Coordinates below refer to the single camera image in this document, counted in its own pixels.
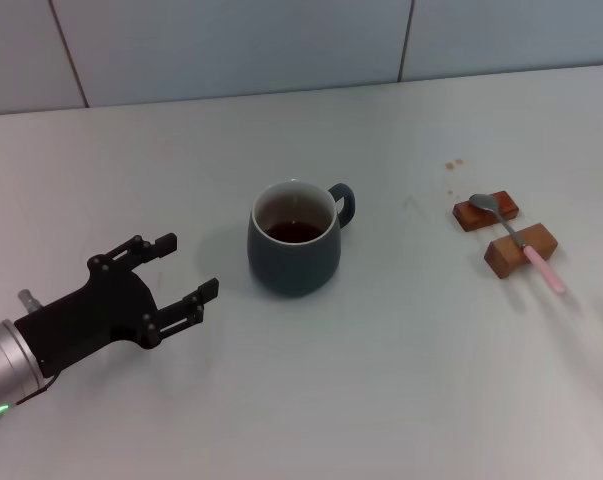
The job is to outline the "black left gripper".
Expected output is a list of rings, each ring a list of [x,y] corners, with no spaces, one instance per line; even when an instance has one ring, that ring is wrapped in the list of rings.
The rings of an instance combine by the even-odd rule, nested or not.
[[[17,320],[43,376],[57,375],[111,343],[129,341],[148,350],[202,323],[205,304],[219,293],[216,278],[157,310],[149,288],[132,271],[176,249],[174,233],[154,242],[135,235],[91,258],[89,279],[80,289]]]

